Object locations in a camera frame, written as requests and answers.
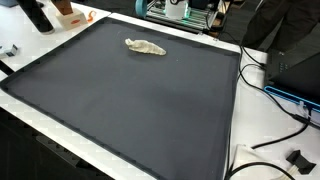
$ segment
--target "black mat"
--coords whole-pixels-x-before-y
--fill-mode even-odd
[[[167,55],[132,52],[126,38],[154,42]],[[1,88],[156,178],[219,180],[238,58],[106,18]]]

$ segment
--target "cloth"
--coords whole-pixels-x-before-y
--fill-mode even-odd
[[[264,0],[249,22],[242,45],[257,49],[281,22],[270,48],[287,52],[320,21],[320,0]]]

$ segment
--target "orange object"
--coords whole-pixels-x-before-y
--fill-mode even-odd
[[[71,24],[77,24],[78,22],[80,22],[80,19],[73,20]]]
[[[91,22],[91,21],[93,21],[93,17],[94,16],[96,16],[96,12],[95,11],[90,11],[90,13],[89,13],[89,18],[88,18],[88,22]]]

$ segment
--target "black bottle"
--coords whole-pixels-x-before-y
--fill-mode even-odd
[[[54,32],[52,24],[36,0],[17,0],[17,2],[39,32],[45,35]]]

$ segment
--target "white desk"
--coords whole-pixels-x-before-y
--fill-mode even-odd
[[[74,6],[77,6],[80,10],[85,12],[85,14],[93,9],[80,5]],[[5,32],[4,34],[6,34],[5,39],[3,36],[0,37],[0,43],[1,41],[10,40],[10,42],[15,43],[20,47],[20,52],[16,57],[3,60],[13,70],[18,70],[19,68],[27,65],[39,56],[67,41],[85,28],[79,27],[74,32],[64,32],[62,29],[58,28],[60,25],[57,24],[54,16],[52,16],[55,10],[51,8],[52,6],[47,6],[45,12],[48,14],[53,25],[57,27],[56,33],[50,36],[42,36],[33,28],[28,19],[23,16],[22,11],[18,7],[14,9],[0,7],[0,22],[8,22],[8,26],[0,26],[1,32]],[[98,14],[95,17],[95,21],[110,14],[99,10],[96,11]],[[111,14],[109,17],[123,20],[128,23],[135,23],[140,26],[152,28],[168,34],[180,37],[184,36],[194,41],[199,41],[231,51],[240,51],[239,47],[236,45],[217,41],[209,36],[194,35],[120,14]],[[23,29],[18,29],[18,24],[23,24]],[[248,50],[248,52],[257,60],[265,62],[266,54],[253,50]],[[252,63],[252,61],[244,55],[242,65],[247,63]],[[249,82],[262,87],[263,73],[259,70],[248,68],[245,71],[245,76]],[[6,75],[0,73],[0,77],[4,78]],[[285,108],[292,112],[296,112],[296,108],[292,103],[282,100],[281,102]],[[82,137],[78,133],[73,132],[72,130],[57,123],[55,120],[15,100],[3,91],[0,91],[0,106],[114,179],[154,179],[126,161]],[[237,144],[252,146],[291,134],[292,132],[297,131],[301,126],[302,125],[299,122],[292,120],[282,113],[266,96],[240,82],[237,89],[233,116],[231,156],[233,157],[232,154],[234,153],[234,149]],[[302,150],[303,155],[309,160],[315,163],[320,163],[320,131],[308,128],[298,137],[280,144],[261,148],[259,149],[259,152],[274,164],[283,168],[288,168],[289,164],[286,162],[285,156],[293,149]],[[256,179],[257,177],[254,168],[246,170],[245,174],[240,174],[242,174],[243,177],[237,177],[235,179],[250,180]],[[320,179],[319,166],[313,170],[311,175],[297,176],[297,179]]]

